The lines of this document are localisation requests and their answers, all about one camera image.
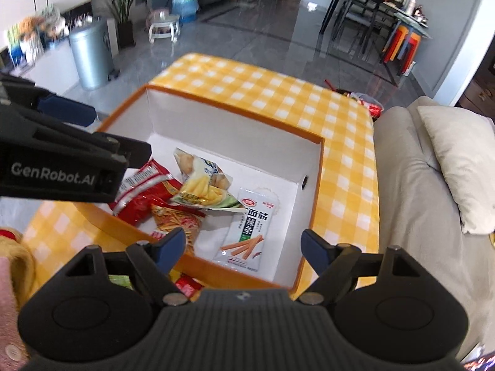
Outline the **red snack packet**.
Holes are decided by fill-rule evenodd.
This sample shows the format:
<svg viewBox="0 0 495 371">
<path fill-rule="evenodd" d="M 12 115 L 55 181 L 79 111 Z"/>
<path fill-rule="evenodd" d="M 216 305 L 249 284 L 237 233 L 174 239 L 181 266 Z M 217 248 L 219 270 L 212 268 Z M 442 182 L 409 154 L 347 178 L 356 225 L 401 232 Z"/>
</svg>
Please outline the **red snack packet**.
<svg viewBox="0 0 495 371">
<path fill-rule="evenodd" d="M 137 226 L 151 215 L 154 204 L 168 202 L 182 186 L 167 168 L 151 159 L 123 180 L 117 197 L 108 206 L 113 216 Z"/>
</svg>

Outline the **green pastry snack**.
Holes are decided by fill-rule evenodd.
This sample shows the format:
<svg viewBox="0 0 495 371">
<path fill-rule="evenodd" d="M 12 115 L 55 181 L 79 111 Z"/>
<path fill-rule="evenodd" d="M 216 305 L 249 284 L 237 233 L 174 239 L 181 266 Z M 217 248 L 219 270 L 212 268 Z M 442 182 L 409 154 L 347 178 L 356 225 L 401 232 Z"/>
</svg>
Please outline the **green pastry snack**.
<svg viewBox="0 0 495 371">
<path fill-rule="evenodd" d="M 128 275 L 109 275 L 109 280 L 117 286 L 125 287 L 133 291 L 132 282 Z"/>
</svg>

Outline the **Mimi shrimp sticks bag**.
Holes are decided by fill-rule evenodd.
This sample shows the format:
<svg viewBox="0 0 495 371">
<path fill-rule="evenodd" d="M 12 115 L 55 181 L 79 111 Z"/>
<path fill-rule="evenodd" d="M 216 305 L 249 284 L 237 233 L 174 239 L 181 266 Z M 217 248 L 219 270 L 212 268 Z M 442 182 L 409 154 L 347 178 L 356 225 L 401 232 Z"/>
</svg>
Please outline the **Mimi shrimp sticks bag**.
<svg viewBox="0 0 495 371">
<path fill-rule="evenodd" d="M 185 253 L 195 254 L 194 245 L 205 219 L 201 211 L 165 204 L 153 205 L 151 213 L 156 225 L 151 233 L 153 238 L 160 240 L 173 229 L 181 228 L 185 232 Z"/>
</svg>

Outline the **red sausage stick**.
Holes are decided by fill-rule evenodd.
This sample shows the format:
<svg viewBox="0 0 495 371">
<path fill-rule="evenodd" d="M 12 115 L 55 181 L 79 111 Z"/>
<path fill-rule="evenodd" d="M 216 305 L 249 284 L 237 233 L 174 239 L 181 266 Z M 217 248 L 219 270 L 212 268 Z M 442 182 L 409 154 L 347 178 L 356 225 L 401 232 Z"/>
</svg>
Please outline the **red sausage stick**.
<svg viewBox="0 0 495 371">
<path fill-rule="evenodd" d="M 199 281 L 185 274 L 181 274 L 174 283 L 179 290 L 192 301 L 199 296 L 204 288 Z"/>
</svg>

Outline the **potato chips bag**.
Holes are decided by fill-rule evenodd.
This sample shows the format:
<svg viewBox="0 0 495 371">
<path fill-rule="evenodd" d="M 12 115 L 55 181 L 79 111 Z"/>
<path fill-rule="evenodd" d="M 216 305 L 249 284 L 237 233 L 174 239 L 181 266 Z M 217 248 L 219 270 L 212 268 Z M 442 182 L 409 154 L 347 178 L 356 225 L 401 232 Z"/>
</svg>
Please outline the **potato chips bag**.
<svg viewBox="0 0 495 371">
<path fill-rule="evenodd" d="M 246 208 L 229 191 L 231 177 L 214 162 L 181 149 L 174 158 L 182 176 L 182 187 L 171 199 L 175 204 L 200 209 L 243 213 Z"/>
</svg>

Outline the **white spicy strips packet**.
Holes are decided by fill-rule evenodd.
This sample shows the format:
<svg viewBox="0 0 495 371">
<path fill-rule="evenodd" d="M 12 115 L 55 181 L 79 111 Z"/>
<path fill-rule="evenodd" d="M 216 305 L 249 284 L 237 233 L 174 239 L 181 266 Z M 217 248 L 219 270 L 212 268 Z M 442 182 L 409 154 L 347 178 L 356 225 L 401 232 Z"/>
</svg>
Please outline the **white spicy strips packet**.
<svg viewBox="0 0 495 371">
<path fill-rule="evenodd" d="M 241 188 L 237 200 L 245 211 L 234 215 L 225 239 L 212 261 L 243 273 L 259 270 L 269 226 L 278 212 L 279 201 L 268 189 Z"/>
</svg>

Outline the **clutter of toys on console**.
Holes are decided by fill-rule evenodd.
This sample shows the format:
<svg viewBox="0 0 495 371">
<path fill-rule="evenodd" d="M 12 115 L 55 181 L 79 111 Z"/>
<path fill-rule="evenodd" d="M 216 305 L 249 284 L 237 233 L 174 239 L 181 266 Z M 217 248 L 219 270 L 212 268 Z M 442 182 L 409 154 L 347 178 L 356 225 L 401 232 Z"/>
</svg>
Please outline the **clutter of toys on console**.
<svg viewBox="0 0 495 371">
<path fill-rule="evenodd" d="M 50 4 L 7 30 L 8 54 L 14 67 L 32 65 L 45 50 L 56 47 L 69 35 L 66 18 Z"/>
</svg>

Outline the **orange cardboard box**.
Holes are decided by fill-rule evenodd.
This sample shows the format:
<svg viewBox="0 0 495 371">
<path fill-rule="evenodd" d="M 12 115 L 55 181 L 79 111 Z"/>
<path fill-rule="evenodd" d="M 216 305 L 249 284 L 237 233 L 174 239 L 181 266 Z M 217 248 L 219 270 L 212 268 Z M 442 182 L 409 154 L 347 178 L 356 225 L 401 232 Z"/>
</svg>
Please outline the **orange cardboard box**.
<svg viewBox="0 0 495 371">
<path fill-rule="evenodd" d="M 216 163 L 237 194 L 248 189 L 269 196 L 275 212 L 257 271 L 218 265 L 214 256 L 232 216 L 206 216 L 193 255 L 177 271 L 222 289 L 283 287 L 294 292 L 304 265 L 300 238 L 316 215 L 325 141 L 316 134 L 218 101 L 146 85 L 106 118 L 101 131 L 144 141 L 153 158 L 179 174 L 174 151 Z"/>
</svg>

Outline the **small white stool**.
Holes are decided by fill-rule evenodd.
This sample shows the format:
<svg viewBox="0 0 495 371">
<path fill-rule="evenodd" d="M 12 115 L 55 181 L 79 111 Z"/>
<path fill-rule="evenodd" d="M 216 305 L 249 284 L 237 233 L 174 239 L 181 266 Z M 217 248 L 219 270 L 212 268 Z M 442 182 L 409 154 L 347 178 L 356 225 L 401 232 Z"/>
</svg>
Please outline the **small white stool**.
<svg viewBox="0 0 495 371">
<path fill-rule="evenodd" d="M 180 36 L 179 15 L 153 15 L 149 19 L 148 41 L 170 39 L 174 44 Z"/>
</svg>

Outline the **snack bag on floor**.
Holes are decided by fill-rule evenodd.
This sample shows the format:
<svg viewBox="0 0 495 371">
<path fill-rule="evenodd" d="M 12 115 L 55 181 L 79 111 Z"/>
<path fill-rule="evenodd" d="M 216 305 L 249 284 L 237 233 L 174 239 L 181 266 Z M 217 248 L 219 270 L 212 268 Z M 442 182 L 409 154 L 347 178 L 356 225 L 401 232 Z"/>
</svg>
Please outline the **snack bag on floor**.
<svg viewBox="0 0 495 371">
<path fill-rule="evenodd" d="M 347 91 L 343 89 L 338 89 L 334 85 L 330 83 L 328 79 L 324 79 L 325 85 L 332 91 L 339 93 L 343 96 L 349 97 L 358 103 L 360 103 L 362 106 L 364 106 L 371 118 L 376 121 L 383 113 L 384 107 L 383 105 L 373 97 L 364 94 L 362 92 L 356 92 L 356 91 Z"/>
</svg>

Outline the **pink blanket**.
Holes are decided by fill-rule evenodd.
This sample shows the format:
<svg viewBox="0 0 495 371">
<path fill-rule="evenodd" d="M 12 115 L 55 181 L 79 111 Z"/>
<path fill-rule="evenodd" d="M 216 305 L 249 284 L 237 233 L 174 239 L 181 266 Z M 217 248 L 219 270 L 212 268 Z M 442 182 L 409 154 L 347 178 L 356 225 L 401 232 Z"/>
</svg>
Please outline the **pink blanket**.
<svg viewBox="0 0 495 371">
<path fill-rule="evenodd" d="M 1 370 L 20 370 L 28 362 L 17 327 L 18 302 L 13 291 L 10 262 L 1 258 Z"/>
</svg>

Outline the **white cushion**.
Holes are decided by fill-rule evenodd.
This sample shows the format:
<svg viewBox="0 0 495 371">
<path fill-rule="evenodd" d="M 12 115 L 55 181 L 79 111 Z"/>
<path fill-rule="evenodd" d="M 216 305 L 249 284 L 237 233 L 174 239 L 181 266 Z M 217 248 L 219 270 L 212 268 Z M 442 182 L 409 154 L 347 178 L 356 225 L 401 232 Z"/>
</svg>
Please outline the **white cushion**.
<svg viewBox="0 0 495 371">
<path fill-rule="evenodd" d="M 444 180 L 460 212 L 462 232 L 494 232 L 494 123 L 444 105 L 418 108 Z"/>
</svg>

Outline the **orange stacked stools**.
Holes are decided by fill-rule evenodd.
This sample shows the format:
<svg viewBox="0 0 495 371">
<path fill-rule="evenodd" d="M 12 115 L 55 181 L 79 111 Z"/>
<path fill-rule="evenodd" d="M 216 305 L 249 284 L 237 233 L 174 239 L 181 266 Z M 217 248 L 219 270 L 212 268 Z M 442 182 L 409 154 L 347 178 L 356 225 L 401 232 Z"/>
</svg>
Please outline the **orange stacked stools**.
<svg viewBox="0 0 495 371">
<path fill-rule="evenodd" d="M 412 28 L 397 24 L 383 47 L 382 62 L 397 61 L 397 76 L 409 74 L 421 41 L 422 36 Z"/>
</svg>

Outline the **black dining table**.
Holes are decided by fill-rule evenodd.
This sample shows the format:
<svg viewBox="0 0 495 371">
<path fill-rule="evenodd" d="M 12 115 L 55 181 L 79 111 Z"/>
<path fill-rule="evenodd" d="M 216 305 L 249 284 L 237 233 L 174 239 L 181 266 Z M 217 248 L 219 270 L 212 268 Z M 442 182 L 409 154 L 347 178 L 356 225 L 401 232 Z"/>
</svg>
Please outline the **black dining table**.
<svg viewBox="0 0 495 371">
<path fill-rule="evenodd" d="M 347 20 L 364 28 L 363 43 L 369 41 L 373 32 L 385 28 L 387 20 L 392 23 L 393 27 L 382 49 L 383 63 L 403 59 L 404 64 L 409 65 L 415 58 L 420 42 L 430 38 L 424 23 L 389 0 L 331 0 L 319 34 L 325 34 L 328 25 L 332 24 L 332 37 L 335 38 Z"/>
</svg>

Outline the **black dining chair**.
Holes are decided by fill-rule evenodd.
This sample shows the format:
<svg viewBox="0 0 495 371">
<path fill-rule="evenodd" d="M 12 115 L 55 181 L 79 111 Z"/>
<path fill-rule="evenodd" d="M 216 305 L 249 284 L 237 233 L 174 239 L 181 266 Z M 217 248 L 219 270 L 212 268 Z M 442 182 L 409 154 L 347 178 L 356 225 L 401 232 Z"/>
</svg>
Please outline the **black dining chair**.
<svg viewBox="0 0 495 371">
<path fill-rule="evenodd" d="M 331 31 L 331 40 L 335 41 L 343 31 L 345 22 L 353 22 L 363 28 L 359 45 L 362 53 L 366 52 L 372 31 L 377 28 L 377 15 L 386 0 L 345 0 L 337 14 Z"/>
</svg>

